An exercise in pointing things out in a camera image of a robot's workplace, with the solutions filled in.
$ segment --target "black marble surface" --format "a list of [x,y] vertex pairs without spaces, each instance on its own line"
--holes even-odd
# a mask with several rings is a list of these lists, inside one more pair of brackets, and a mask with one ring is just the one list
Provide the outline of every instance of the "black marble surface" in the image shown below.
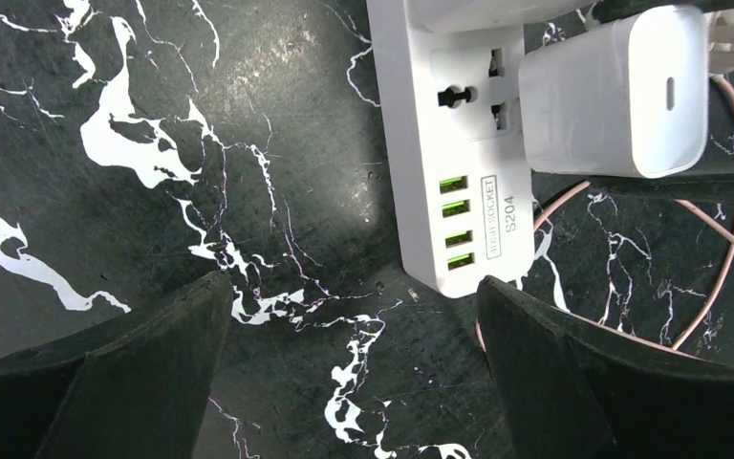
[[[734,161],[712,96],[706,160]],[[527,292],[663,344],[727,247],[676,204],[594,194],[536,237]],[[219,267],[236,320],[194,457],[512,456],[472,298],[400,265],[363,0],[0,1],[0,356]],[[682,350],[734,364],[734,270]]]

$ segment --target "universal socket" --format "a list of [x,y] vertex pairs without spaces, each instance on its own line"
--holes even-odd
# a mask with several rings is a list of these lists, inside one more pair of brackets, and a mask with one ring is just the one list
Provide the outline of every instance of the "universal socket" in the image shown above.
[[401,259],[419,281],[460,297],[486,275],[518,278],[533,261],[517,80],[524,30],[432,33],[410,2],[367,2]]

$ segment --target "extension socket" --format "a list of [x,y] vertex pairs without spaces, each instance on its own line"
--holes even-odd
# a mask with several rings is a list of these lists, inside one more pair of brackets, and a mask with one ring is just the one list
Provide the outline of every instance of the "extension socket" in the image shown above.
[[443,295],[533,262],[522,26],[432,33],[411,0],[368,0],[401,258]]

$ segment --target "socket hole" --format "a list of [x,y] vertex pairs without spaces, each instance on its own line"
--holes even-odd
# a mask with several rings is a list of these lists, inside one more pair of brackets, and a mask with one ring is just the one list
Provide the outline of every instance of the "socket hole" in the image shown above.
[[494,117],[497,131],[507,130],[507,102],[491,105],[491,115]]
[[473,102],[477,99],[477,88],[469,86],[465,90],[461,90],[457,86],[450,86],[445,91],[438,93],[438,105],[441,107],[457,108],[465,101]]
[[665,80],[665,108],[670,112],[676,105],[674,95],[674,78],[672,76]]
[[491,50],[491,63],[488,66],[489,77],[504,77],[505,67],[502,62],[502,50]]

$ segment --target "white charger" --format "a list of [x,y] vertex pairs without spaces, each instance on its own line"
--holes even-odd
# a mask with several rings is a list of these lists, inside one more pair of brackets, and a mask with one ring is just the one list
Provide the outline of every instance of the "white charger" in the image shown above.
[[702,12],[665,6],[526,55],[528,163],[650,179],[690,168],[707,141],[707,51]]

